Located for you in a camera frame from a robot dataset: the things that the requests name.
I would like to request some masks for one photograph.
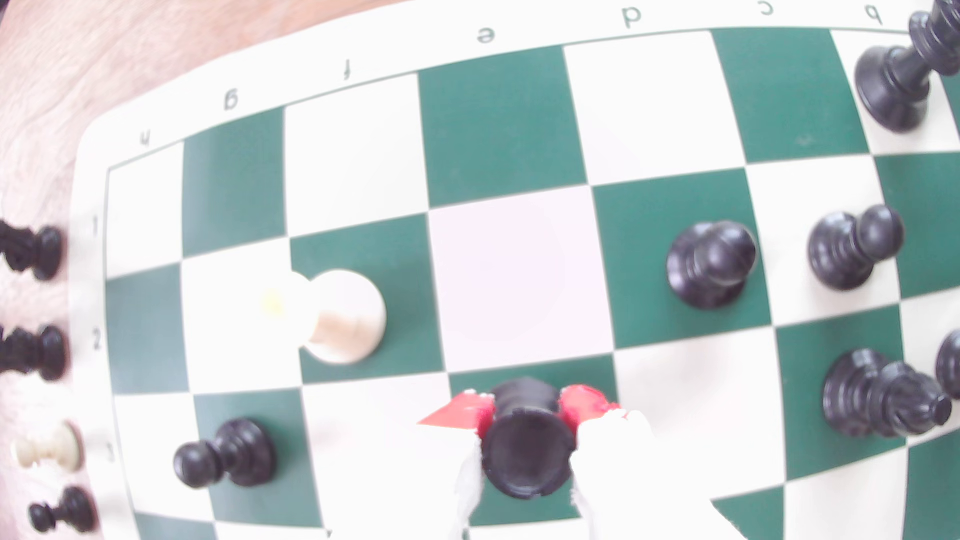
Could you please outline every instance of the captured chess piece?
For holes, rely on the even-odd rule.
[[[910,48],[868,49],[854,76],[864,107],[896,133],[914,130],[924,121],[931,71],[950,77],[960,70],[960,3],[935,0],[930,13],[914,13],[910,40]]]
[[[63,333],[48,326],[40,335],[15,329],[6,338],[0,327],[0,373],[18,371],[29,374],[40,372],[45,380],[58,380],[66,370],[66,345]]]
[[[63,490],[60,505],[51,508],[50,504],[31,504],[30,522],[40,532],[56,530],[57,522],[64,522],[77,532],[91,532],[96,526],[93,502],[79,487]]]
[[[174,456],[177,478],[195,489],[219,482],[224,474],[239,486],[252,487],[270,481],[275,470],[273,441],[247,418],[226,422],[212,442],[187,443]]]
[[[850,437],[921,435],[942,426],[953,411],[937,381],[873,349],[841,355],[824,380],[824,415]]]
[[[483,469],[515,499],[550,495],[570,478],[573,432],[558,414],[560,391],[525,377],[492,391],[493,423],[483,437]]]
[[[813,228],[807,258],[821,283],[853,290],[870,278],[874,265],[900,252],[905,234],[900,215],[884,205],[869,207],[858,218],[835,212]]]
[[[952,331],[937,353],[937,382],[954,400],[960,400],[960,330]]]
[[[319,360],[350,364],[380,344],[387,306],[379,289],[349,270],[329,270],[313,280],[296,272],[282,277],[263,297],[280,333]]]
[[[30,229],[15,229],[0,221],[0,253],[14,272],[34,269],[34,276],[47,282],[53,279],[63,258],[63,236],[53,227],[44,227],[39,233]]]
[[[83,451],[80,438],[66,422],[48,433],[34,433],[13,441],[13,460],[23,468],[33,467],[42,460],[53,460],[65,471],[80,469]]]
[[[673,292],[700,309],[732,303],[756,266],[756,241],[733,221],[698,223],[670,246],[666,277]]]

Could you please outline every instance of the black chess piece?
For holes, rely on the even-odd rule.
[[[57,522],[64,522],[77,532],[91,532],[97,519],[93,512],[93,503],[85,491],[79,487],[63,490],[60,505],[51,508],[50,504],[30,505],[30,523],[39,532],[56,530]]]
[[[914,13],[910,39],[909,48],[868,49],[854,75],[864,107],[896,133],[914,130],[924,121],[931,71],[949,77],[960,70],[960,3],[936,0],[930,13]]]
[[[0,253],[14,272],[34,269],[34,276],[47,282],[54,278],[63,258],[63,235],[53,227],[44,227],[39,233],[30,229],[15,229],[0,221]]]
[[[66,370],[66,345],[63,333],[48,326],[39,335],[14,329],[6,339],[0,326],[0,373],[18,371],[29,374],[39,371],[45,380],[58,380]]]
[[[960,400],[960,330],[952,331],[937,353],[937,382],[954,400]]]
[[[733,221],[698,223],[670,246],[666,277],[684,302],[700,309],[732,303],[756,267],[756,241]]]
[[[483,469],[515,499],[550,495],[570,478],[573,432],[559,416],[560,391],[529,377],[498,384],[493,423],[483,439]]]
[[[953,411],[937,381],[873,349],[841,355],[824,380],[824,416],[850,437],[920,435],[942,426]]]
[[[900,252],[905,235],[900,215],[884,205],[868,208],[859,218],[835,212],[813,228],[807,258],[821,283],[853,290],[870,278],[875,264]]]
[[[236,418],[220,426],[212,442],[187,443],[177,449],[174,471],[193,488],[230,481],[252,487],[270,481],[276,470],[274,443],[259,424]]]

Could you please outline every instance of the wooden table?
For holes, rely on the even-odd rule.
[[[0,23],[0,213],[15,227],[67,229],[80,138],[90,122],[224,54],[397,0],[12,0]],[[67,274],[40,283],[0,264],[0,325],[68,331]],[[22,470],[7,450],[35,427],[72,419],[69,372],[0,376],[0,538],[39,538],[31,502],[55,503],[83,470]],[[57,538],[74,538],[58,528]],[[99,533],[86,538],[100,538]]]

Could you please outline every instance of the white chess piece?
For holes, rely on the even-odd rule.
[[[349,270],[329,270],[312,281],[291,272],[267,292],[263,307],[288,339],[331,364],[366,358],[387,327],[379,289]]]
[[[13,442],[13,460],[29,468],[41,460],[52,459],[66,471],[80,469],[82,452],[77,433],[65,422],[49,433],[30,434]]]

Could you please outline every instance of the chessboard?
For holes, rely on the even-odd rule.
[[[960,537],[960,414],[850,438],[821,391],[872,348],[931,377],[960,327],[960,81],[920,129],[868,114],[853,70],[929,2],[419,1],[206,65],[98,120],[70,225],[70,342],[107,540],[326,538],[370,449],[464,389],[583,383],[646,415],[751,540]],[[886,204],[896,260],[832,291],[813,226]],[[665,258],[694,223],[758,243],[733,304],[686,305]],[[376,284],[350,365],[252,312],[277,273]],[[272,434],[273,481],[191,489],[173,456],[224,421]],[[487,485],[472,540],[586,540],[570,485]],[[397,537],[416,538],[396,524]]]

